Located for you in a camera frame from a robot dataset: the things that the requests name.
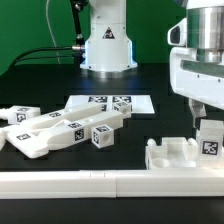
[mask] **green background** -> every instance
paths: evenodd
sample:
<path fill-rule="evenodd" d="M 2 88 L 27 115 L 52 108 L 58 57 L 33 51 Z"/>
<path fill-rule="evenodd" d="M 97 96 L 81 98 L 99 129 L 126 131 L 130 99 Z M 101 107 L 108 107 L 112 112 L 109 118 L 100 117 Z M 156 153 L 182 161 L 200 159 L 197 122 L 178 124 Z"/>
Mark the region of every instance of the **green background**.
<path fill-rule="evenodd" d="M 46 1 L 0 1 L 0 75 L 22 52 L 53 46 L 46 22 Z M 57 45 L 71 46 L 74 44 L 75 30 L 70 1 L 51 0 L 49 9 Z M 168 62 L 171 47 L 167 44 L 167 31 L 185 14 L 185 9 L 173 0 L 127 0 L 127 34 L 134 43 L 135 60 L 138 63 Z M 90 29 L 89 7 L 80 17 L 87 39 Z M 57 63 L 57 60 L 45 59 L 35 63 Z M 72 63 L 72 60 L 63 59 L 62 63 Z"/>

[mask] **black cable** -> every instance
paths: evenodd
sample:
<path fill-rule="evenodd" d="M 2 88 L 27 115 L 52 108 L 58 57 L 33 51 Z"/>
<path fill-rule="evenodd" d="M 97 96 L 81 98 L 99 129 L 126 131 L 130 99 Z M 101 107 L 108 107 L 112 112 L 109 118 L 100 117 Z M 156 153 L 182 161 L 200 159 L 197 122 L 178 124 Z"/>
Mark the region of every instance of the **black cable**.
<path fill-rule="evenodd" d="M 44 47 L 44 48 L 36 48 L 33 50 L 29 50 L 17 56 L 13 60 L 13 62 L 10 64 L 9 69 L 13 68 L 16 65 L 16 63 L 19 62 L 23 57 L 32 53 L 42 52 L 42 51 L 68 51 L 68 50 L 72 50 L 72 47 Z"/>
<path fill-rule="evenodd" d="M 16 63 L 27 60 L 38 60 L 38 59 L 54 59 L 54 58 L 73 58 L 73 55 L 58 55 L 58 56 L 43 56 L 43 57 L 32 57 L 32 58 L 22 58 L 17 60 Z"/>

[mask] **black table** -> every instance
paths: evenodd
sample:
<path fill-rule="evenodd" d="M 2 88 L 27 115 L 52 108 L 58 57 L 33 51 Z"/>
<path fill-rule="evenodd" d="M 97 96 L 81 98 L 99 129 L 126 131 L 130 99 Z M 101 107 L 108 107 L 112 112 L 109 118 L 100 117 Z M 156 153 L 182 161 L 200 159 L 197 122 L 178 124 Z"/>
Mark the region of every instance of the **black table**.
<path fill-rule="evenodd" d="M 20 65 L 0 77 L 0 108 L 48 113 L 64 108 L 70 95 L 150 95 L 155 114 L 133 114 L 103 150 L 86 141 L 31 160 L 6 143 L 0 171 L 145 169 L 149 138 L 159 144 L 161 137 L 194 137 L 188 100 L 172 92 L 168 64 L 141 64 L 128 77 L 107 80 L 82 75 L 77 65 Z M 207 107 L 207 114 L 224 120 L 218 109 Z M 1 200 L 0 223 L 223 223 L 223 209 L 222 197 Z"/>

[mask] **white 3d-printed part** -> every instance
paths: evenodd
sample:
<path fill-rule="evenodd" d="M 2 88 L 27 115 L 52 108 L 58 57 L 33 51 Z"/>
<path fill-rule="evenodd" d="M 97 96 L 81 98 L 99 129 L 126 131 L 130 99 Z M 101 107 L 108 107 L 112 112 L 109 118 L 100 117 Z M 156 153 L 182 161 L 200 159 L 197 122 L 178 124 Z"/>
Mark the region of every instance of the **white 3d-printed part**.
<path fill-rule="evenodd" d="M 123 115 L 118 111 L 102 112 L 70 124 L 63 124 L 42 131 L 35 136 L 30 131 L 18 129 L 6 134 L 7 140 L 29 158 L 37 158 L 91 137 L 91 127 L 107 123 L 114 129 L 123 126 Z"/>
<path fill-rule="evenodd" d="M 23 121 L 20 125 L 25 129 L 49 128 L 61 120 L 67 119 L 69 121 L 75 121 L 100 112 L 101 105 L 91 102 L 44 114 L 27 121 Z"/>
<path fill-rule="evenodd" d="M 39 115 L 39 107 L 12 106 L 9 109 L 0 109 L 0 118 L 8 120 L 9 124 L 20 124 L 24 120 Z"/>

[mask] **white block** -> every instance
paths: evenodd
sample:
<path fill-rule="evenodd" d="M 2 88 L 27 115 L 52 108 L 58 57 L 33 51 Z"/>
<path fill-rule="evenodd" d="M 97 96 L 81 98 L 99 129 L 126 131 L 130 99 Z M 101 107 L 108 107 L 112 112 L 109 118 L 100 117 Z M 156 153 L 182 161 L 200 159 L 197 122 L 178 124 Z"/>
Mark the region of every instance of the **white block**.
<path fill-rule="evenodd" d="M 0 110 L 0 118 L 8 120 L 9 124 L 20 124 L 24 120 L 40 116 L 39 107 L 12 106 Z"/>
<path fill-rule="evenodd" d="M 200 147 L 197 160 L 199 167 L 224 166 L 223 134 L 223 121 L 201 120 L 200 132 L 197 132 L 197 143 Z"/>
<path fill-rule="evenodd" d="M 113 104 L 113 110 L 117 110 L 123 114 L 124 119 L 131 117 L 131 104 L 124 100 Z"/>
<path fill-rule="evenodd" d="M 91 128 L 92 143 L 98 148 L 114 144 L 114 130 L 106 124 Z"/>

